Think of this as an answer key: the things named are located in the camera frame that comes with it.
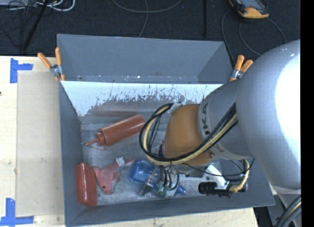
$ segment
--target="clamp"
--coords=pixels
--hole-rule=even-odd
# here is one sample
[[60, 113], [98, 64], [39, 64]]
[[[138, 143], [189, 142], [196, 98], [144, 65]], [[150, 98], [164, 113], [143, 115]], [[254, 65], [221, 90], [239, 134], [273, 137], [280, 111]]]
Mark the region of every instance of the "clamp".
[[55, 49], [55, 58], [57, 60], [57, 64], [52, 65], [49, 60], [44, 56], [42, 53], [38, 53], [37, 56], [40, 58], [40, 60], [44, 63], [45, 66], [47, 66], [48, 69], [50, 69], [51, 73], [55, 76], [55, 79], [58, 81], [60, 78], [61, 80], [65, 80], [64, 73], [61, 67], [62, 60], [61, 60], [61, 54], [59, 47], [56, 47]]
[[251, 66], [251, 64], [253, 64], [253, 61], [250, 59], [247, 60], [244, 64], [243, 64], [243, 62], [244, 62], [244, 56], [239, 55], [237, 57], [237, 60], [235, 63], [236, 65], [235, 65], [234, 71], [232, 72], [232, 75], [231, 75], [229, 81], [233, 81], [233, 80], [242, 78], [242, 75]]

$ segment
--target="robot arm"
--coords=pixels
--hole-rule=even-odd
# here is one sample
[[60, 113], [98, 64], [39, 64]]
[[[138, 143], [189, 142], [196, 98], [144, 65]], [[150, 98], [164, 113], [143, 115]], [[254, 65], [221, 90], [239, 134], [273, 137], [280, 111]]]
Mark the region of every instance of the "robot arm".
[[286, 207], [301, 195], [300, 40], [262, 55], [243, 78], [201, 104], [176, 109], [159, 154], [152, 154], [148, 131], [171, 107], [158, 109], [141, 133], [150, 162], [188, 172], [183, 163], [205, 167], [217, 157], [254, 157]]

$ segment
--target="red squeeze bottle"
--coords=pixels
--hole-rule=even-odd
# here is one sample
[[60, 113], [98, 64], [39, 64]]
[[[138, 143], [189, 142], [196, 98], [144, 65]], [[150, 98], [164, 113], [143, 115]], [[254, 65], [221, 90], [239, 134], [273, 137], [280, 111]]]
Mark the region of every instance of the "red squeeze bottle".
[[139, 134], [144, 124], [145, 119], [143, 116], [139, 114], [134, 115], [99, 129], [98, 133], [96, 133], [96, 139], [86, 143], [85, 145], [88, 146], [95, 142], [98, 142], [98, 145], [113, 145]]

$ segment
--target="yellow cable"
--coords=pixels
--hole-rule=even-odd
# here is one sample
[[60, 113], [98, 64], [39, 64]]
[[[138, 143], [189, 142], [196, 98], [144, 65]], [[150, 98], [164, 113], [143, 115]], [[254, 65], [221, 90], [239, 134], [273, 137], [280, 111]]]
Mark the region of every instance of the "yellow cable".
[[[162, 108], [160, 109], [160, 111], [158, 111], [156, 114], [160, 114], [162, 113], [163, 111], [165, 111], [166, 109], [168, 109], [169, 107], [165, 107], [165, 108]], [[145, 131], [145, 134], [144, 134], [144, 139], [143, 139], [143, 148], [147, 150], [147, 137], [148, 137], [148, 133], [149, 133], [149, 130], [150, 130], [150, 127], [152, 126], [153, 122], [155, 121], [156, 118], [152, 119], [150, 121], [150, 123], [148, 123], [147, 125], [147, 128], [146, 128], [146, 131]], [[152, 163], [155, 163], [157, 165], [162, 165], [162, 166], [168, 166], [168, 165], [176, 165], [176, 164], [181, 164], [181, 163], [184, 163], [184, 162], [187, 162], [193, 158], [195, 158], [196, 156], [200, 155], [201, 153], [203, 153], [204, 151], [206, 151], [208, 148], [210, 148], [211, 146], [213, 146], [216, 141], [219, 140], [219, 138], [234, 124], [237, 122], [237, 115], [235, 114], [231, 120], [216, 134], [213, 136], [213, 138], [211, 138], [207, 143], [205, 143], [200, 149], [198, 149], [195, 153], [187, 156], [187, 157], [184, 157], [180, 160], [176, 160], [176, 161], [157, 161], [155, 160], [154, 158], [150, 157], [149, 155], [146, 154], [146, 157], [147, 159], [152, 162]]]
[[236, 185], [232, 185], [230, 188], [229, 188], [229, 191], [230, 192], [239, 192], [239, 190], [241, 190], [246, 182], [246, 180], [248, 179], [249, 177], [249, 173], [250, 173], [250, 164], [247, 160], [244, 160], [246, 162], [246, 165], [247, 165], [247, 172], [245, 172], [244, 174], [244, 179], [242, 180], [242, 182], [240, 184], [236, 184]]

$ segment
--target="blue object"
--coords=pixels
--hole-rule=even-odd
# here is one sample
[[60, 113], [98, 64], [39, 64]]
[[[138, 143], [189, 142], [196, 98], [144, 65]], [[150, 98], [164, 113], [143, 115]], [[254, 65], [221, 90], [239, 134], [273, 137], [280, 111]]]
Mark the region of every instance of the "blue object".
[[5, 206], [5, 216], [0, 219], [0, 226], [11, 226], [32, 224], [34, 216], [31, 217], [15, 217], [15, 200], [7, 198]]
[[[137, 160], [134, 163], [134, 167], [130, 174], [130, 181], [137, 184], [144, 184], [147, 177], [153, 172], [154, 165], [152, 165], [149, 161], [146, 160]], [[185, 194], [186, 190], [181, 185], [178, 185], [176, 194]]]
[[32, 64], [19, 64], [18, 60], [11, 58], [10, 83], [16, 83], [18, 81], [17, 71], [31, 71], [32, 69]]

